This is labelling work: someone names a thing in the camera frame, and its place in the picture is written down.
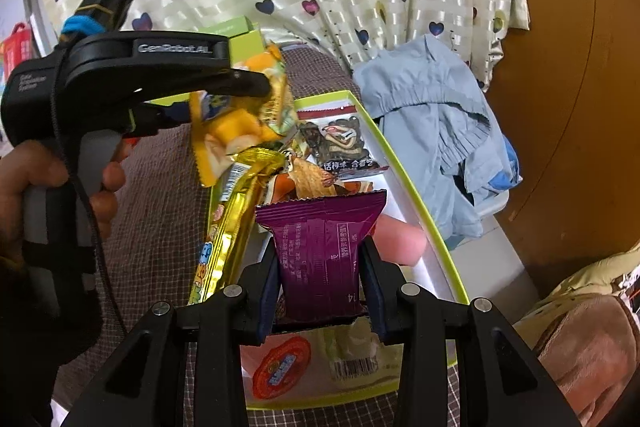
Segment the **barcode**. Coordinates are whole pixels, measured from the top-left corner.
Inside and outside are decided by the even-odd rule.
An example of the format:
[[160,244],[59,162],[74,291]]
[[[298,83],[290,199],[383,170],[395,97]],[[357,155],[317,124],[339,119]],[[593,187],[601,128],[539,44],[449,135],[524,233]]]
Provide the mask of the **barcode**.
[[365,377],[367,375],[372,375],[377,370],[378,359],[376,357],[367,357],[366,359],[357,360],[340,360],[338,362],[334,362],[334,373],[340,380]]
[[234,163],[229,169],[229,175],[226,178],[225,189],[222,191],[222,196],[220,196],[220,201],[228,201],[231,197],[231,192],[233,192],[234,187],[238,183],[238,180],[242,177],[242,175],[247,172],[251,166],[245,165],[243,163]]

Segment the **red bag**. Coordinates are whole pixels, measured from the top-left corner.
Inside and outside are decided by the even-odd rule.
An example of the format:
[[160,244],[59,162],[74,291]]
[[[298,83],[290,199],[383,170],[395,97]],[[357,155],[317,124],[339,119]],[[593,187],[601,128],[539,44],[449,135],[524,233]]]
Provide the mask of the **red bag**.
[[31,58],[31,28],[24,22],[14,26],[11,36],[4,41],[4,77],[21,62]]

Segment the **metal screw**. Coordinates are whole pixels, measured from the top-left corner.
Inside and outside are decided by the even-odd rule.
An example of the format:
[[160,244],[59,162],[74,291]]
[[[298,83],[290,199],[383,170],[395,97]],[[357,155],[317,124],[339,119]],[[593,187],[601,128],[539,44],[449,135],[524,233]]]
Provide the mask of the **metal screw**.
[[222,291],[227,297],[238,297],[242,293],[242,286],[230,284]]
[[402,285],[402,287],[400,288],[400,291],[405,295],[414,297],[418,295],[418,293],[420,293],[420,286],[412,282],[406,282]]
[[476,310],[480,310],[481,312],[487,312],[494,307],[491,304],[491,301],[489,299],[485,299],[484,297],[476,299],[474,301],[474,306],[476,307]]
[[171,305],[168,302],[160,301],[156,302],[151,308],[151,311],[154,312],[154,315],[164,315],[167,311],[171,309]]

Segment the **brown plaid cloth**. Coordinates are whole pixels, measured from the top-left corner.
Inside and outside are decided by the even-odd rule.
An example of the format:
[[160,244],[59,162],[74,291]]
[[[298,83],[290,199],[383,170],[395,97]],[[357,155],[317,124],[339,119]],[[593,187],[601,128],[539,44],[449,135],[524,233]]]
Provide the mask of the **brown plaid cloth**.
[[[358,88],[338,63],[309,48],[284,52],[296,98]],[[200,256],[209,191],[200,187],[191,153],[190,128],[161,132],[141,140],[124,163],[127,184],[118,192],[120,209],[105,243],[116,301],[128,329],[164,300],[186,304]],[[98,368],[122,340],[108,304],[94,347],[60,368],[54,399],[69,409]],[[193,425],[194,352],[190,349],[185,388],[185,425]],[[449,369],[450,427],[460,424],[458,372]],[[396,393],[334,407],[284,411],[249,411],[252,426],[333,427],[393,423]]]

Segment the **wooden wardrobe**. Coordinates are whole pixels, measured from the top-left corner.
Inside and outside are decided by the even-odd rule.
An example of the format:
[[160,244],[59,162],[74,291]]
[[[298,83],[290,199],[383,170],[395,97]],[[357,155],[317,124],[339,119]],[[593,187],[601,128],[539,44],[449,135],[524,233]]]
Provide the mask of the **wooden wardrobe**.
[[640,240],[640,0],[528,0],[487,93],[524,181],[497,215],[541,295]]

